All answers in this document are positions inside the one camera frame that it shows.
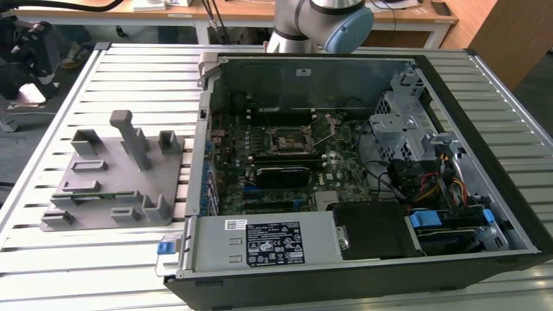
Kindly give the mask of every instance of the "black cable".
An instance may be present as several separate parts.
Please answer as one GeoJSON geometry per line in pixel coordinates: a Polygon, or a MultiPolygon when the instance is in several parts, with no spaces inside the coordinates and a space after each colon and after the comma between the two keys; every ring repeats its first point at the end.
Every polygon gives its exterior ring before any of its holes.
{"type": "Polygon", "coordinates": [[[391,186],[389,183],[387,183],[387,181],[385,181],[382,178],[379,178],[378,176],[377,176],[377,174],[374,174],[367,168],[366,168],[366,166],[363,165],[363,163],[362,163],[362,161],[361,161],[361,155],[359,155],[359,145],[361,145],[361,135],[362,135],[362,132],[365,131],[365,128],[366,128],[366,126],[367,126],[367,124],[369,124],[369,120],[366,120],[366,122],[365,122],[365,125],[361,127],[361,131],[359,131],[359,135],[357,136],[357,160],[358,160],[358,162],[359,162],[359,164],[363,166],[363,169],[365,169],[365,172],[375,179],[375,180],[378,180],[381,183],[382,183],[382,185],[383,186],[386,186],[387,187],[387,189],[394,193],[394,195],[395,195],[395,197],[398,197],[398,199],[401,199],[401,201],[405,201],[405,202],[410,202],[410,199],[401,193],[401,191],[394,187],[394,186],[391,186]]]}
{"type": "Polygon", "coordinates": [[[222,40],[221,33],[218,33],[218,30],[217,30],[217,23],[214,22],[214,16],[213,16],[213,11],[210,10],[209,0],[201,0],[201,3],[208,13],[210,28],[213,28],[214,34],[217,35],[218,44],[224,45],[225,41],[222,40]]]}
{"type": "Polygon", "coordinates": [[[362,106],[362,107],[365,107],[366,109],[375,109],[375,107],[369,107],[367,105],[365,105],[365,103],[362,102],[361,98],[354,97],[354,96],[350,96],[350,97],[347,97],[347,98],[343,100],[343,103],[342,103],[342,105],[343,105],[343,106],[346,106],[345,104],[347,103],[347,101],[349,101],[350,99],[355,100],[355,101],[361,104],[361,106],[362,106]]]}
{"type": "Polygon", "coordinates": [[[370,0],[371,5],[374,5],[379,10],[390,10],[391,16],[394,18],[394,30],[391,31],[391,36],[389,37],[389,45],[391,45],[394,41],[394,35],[397,30],[397,18],[395,18],[395,10],[403,10],[402,8],[391,8],[386,2],[382,2],[387,8],[382,8],[381,6],[377,6],[377,4],[370,0]]]}
{"type": "Polygon", "coordinates": [[[13,10],[22,6],[41,6],[45,8],[66,8],[68,10],[86,11],[86,12],[106,12],[118,6],[124,0],[114,0],[104,6],[76,5],[74,3],[65,3],[60,1],[46,0],[0,0],[0,10],[13,10]]]}
{"type": "Polygon", "coordinates": [[[230,36],[228,35],[226,27],[225,27],[225,24],[224,24],[224,22],[222,22],[221,14],[220,14],[220,12],[218,12],[217,1],[216,1],[216,0],[212,0],[212,1],[213,1],[213,8],[214,8],[214,12],[217,13],[218,22],[221,23],[222,34],[224,34],[224,35],[225,35],[225,37],[226,37],[226,44],[232,44],[232,43],[230,43],[230,36]]]}

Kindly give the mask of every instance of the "warning label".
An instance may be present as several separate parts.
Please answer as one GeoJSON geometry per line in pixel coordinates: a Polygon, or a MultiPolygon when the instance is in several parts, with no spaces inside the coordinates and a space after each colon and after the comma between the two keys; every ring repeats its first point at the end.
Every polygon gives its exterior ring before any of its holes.
{"type": "Polygon", "coordinates": [[[298,222],[246,225],[245,239],[250,267],[305,263],[298,222]]]}

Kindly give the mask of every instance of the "white table leg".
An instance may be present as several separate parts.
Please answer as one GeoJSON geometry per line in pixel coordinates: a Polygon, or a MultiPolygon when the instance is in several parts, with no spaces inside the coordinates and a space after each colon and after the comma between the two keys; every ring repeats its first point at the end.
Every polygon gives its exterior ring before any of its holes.
{"type": "Polygon", "coordinates": [[[435,24],[434,29],[430,33],[429,39],[423,44],[425,49],[439,49],[441,42],[443,42],[443,38],[446,37],[447,30],[450,24],[435,24]]]}
{"type": "Polygon", "coordinates": [[[196,28],[197,44],[209,45],[208,21],[193,21],[196,28]]]}

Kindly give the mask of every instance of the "yellow wire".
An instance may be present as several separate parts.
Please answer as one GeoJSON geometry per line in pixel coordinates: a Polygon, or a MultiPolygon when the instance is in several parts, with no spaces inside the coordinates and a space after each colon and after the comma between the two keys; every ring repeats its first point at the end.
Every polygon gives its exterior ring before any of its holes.
{"type": "Polygon", "coordinates": [[[435,185],[425,194],[422,194],[418,199],[414,201],[418,202],[419,200],[427,198],[435,191],[438,190],[438,185],[435,185]]]}

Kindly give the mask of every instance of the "slotted metal surface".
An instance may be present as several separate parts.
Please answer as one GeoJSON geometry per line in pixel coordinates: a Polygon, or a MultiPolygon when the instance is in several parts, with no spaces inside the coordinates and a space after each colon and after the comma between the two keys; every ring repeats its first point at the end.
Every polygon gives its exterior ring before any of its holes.
{"type": "MultiPolygon", "coordinates": [[[[42,233],[40,216],[70,159],[74,130],[109,126],[113,109],[129,109],[145,135],[176,130],[186,137],[177,198],[185,199],[200,90],[201,52],[260,52],[184,45],[113,45],[94,52],[37,152],[0,210],[1,310],[188,310],[153,271],[156,243],[180,232],[185,203],[168,227],[42,233]]],[[[374,54],[413,54],[411,49],[366,49],[374,54]]],[[[461,51],[423,50],[467,116],[490,145],[526,200],[553,231],[553,158],[546,137],[495,81],[461,51]]],[[[433,104],[438,119],[449,128],[433,104]]],[[[550,310],[553,267],[542,264],[505,273],[465,290],[394,295],[282,306],[270,310],[550,310]]]]}

